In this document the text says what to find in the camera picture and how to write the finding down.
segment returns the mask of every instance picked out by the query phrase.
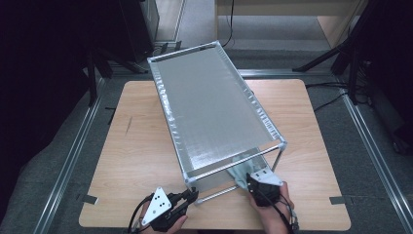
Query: hand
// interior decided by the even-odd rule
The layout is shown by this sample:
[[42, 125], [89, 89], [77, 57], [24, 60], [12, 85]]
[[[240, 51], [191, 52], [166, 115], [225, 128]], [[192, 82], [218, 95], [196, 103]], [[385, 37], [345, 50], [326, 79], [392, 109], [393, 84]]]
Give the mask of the hand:
[[[280, 199], [282, 202], [289, 204], [289, 206], [294, 209], [294, 203], [289, 199], [288, 186], [286, 182], [280, 187]], [[282, 221], [279, 213], [273, 207], [258, 207], [255, 204], [255, 200], [252, 195], [248, 192], [249, 204], [258, 212], [261, 217], [261, 222], [264, 226], [265, 233], [267, 234], [284, 234], [288, 233], [285, 224]], [[291, 219], [291, 213], [288, 206], [281, 202], [276, 203], [276, 207], [282, 212], [287, 220]]]
[[[145, 204], [143, 204], [142, 206], [142, 212], [140, 212], [140, 216], [139, 216], [139, 221], [142, 221], [143, 217], [146, 214], [146, 211], [148, 210], [150, 202], [146, 202]], [[185, 222], [185, 220], [188, 218], [187, 215], [184, 215], [182, 217], [180, 217], [176, 223], [168, 230], [167, 234], [173, 234], [175, 232], [177, 232], [178, 230], [180, 230], [182, 228], [183, 223]], [[154, 231], [152, 228], [148, 228], [142, 232], [140, 232], [142, 234], [155, 234], [155, 233], [164, 233], [164, 232], [157, 232]]]

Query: black cable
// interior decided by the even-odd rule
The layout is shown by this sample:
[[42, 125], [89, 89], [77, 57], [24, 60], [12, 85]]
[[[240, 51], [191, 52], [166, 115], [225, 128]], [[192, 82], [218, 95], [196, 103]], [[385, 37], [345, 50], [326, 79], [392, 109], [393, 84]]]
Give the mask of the black cable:
[[138, 60], [136, 62], [136, 64], [140, 64], [141, 62], [145, 61], [146, 59], [148, 59], [150, 56], [154, 56], [154, 53], [156, 51], [158, 51], [159, 49], [162, 49], [162, 46], [155, 46], [153, 50], [145, 52], [142, 56], [142, 58], [140, 60]]
[[288, 209], [289, 209], [289, 213], [291, 214], [291, 216], [292, 216], [292, 208], [291, 208], [291, 206], [289, 205], [289, 203], [288, 203], [288, 201], [285, 199], [285, 197], [284, 196], [282, 196], [283, 198], [284, 198], [284, 200], [285, 200], [285, 203], [284, 202], [282, 202], [282, 201], [280, 201], [281, 203], [283, 203], [283, 204], [285, 204], [286, 206], [288, 206]]
[[[234, 29], [232, 28], [231, 23], [228, 21], [228, 16], [225, 16], [225, 20], [227, 21], [227, 25], [231, 28], [231, 33], [233, 33]], [[232, 44], [231, 48], [233, 48], [235, 46], [235, 39], [232, 38], [231, 40], [233, 41], [233, 44]]]
[[233, 33], [233, 27], [232, 27], [233, 16], [234, 16], [234, 0], [232, 1], [232, 6], [231, 6], [231, 25], [230, 25], [231, 34], [230, 34], [230, 37], [228, 38], [228, 41], [222, 47], [225, 47], [231, 41], [232, 33]]
[[145, 203], [148, 202], [148, 201], [151, 201], [153, 196], [154, 196], [154, 193], [152, 193], [151, 195], [145, 197], [145, 199], [143, 199], [143, 201], [141, 201], [141, 202], [139, 203], [139, 205], [137, 205], [137, 207], [134, 209], [133, 214], [131, 215], [130, 225], [129, 225], [129, 227], [128, 227], [128, 234], [131, 233], [131, 226], [133, 225], [133, 221], [134, 221], [134, 218], [136, 217], [137, 211], [139, 211], [140, 207], [142, 207], [143, 204], [145, 204]]
[[347, 95], [347, 94], [348, 94], [348, 93], [343, 93], [343, 94], [339, 95], [338, 97], [336, 97], [335, 99], [333, 99], [333, 100], [329, 101], [328, 103], [325, 103], [325, 104], [323, 104], [323, 105], [321, 105], [321, 106], [317, 107], [316, 109], [314, 109], [314, 112], [316, 112], [316, 111], [320, 110], [321, 108], [323, 108], [323, 107], [325, 107], [325, 106], [327, 106], [327, 105], [331, 104], [332, 102], [334, 102], [334, 101], [338, 100], [340, 97], [342, 97], [342, 96], [344, 96], [344, 95]]
[[282, 222], [285, 224], [285, 227], [288, 231], [289, 234], [294, 234], [294, 231], [292, 230], [292, 226], [290, 222], [286, 219], [285, 215], [280, 211], [280, 209], [277, 208], [276, 205], [273, 204], [273, 202], [263, 193], [261, 190], [258, 189], [258, 192], [271, 204], [271, 206], [276, 210], [276, 212], [280, 215], [282, 218]]
[[151, 225], [148, 225], [147, 227], [145, 227], [145, 228], [143, 228], [143, 229], [139, 230], [137, 233], [143, 232], [144, 230], [148, 229], [150, 226], [151, 226]]
[[306, 89], [310, 89], [310, 88], [318, 87], [318, 86], [322, 86], [322, 87], [338, 87], [338, 88], [344, 87], [345, 89], [347, 89], [348, 84], [347, 84], [347, 83], [344, 83], [344, 82], [324, 82], [324, 83], [316, 83], [316, 84], [306, 85]]

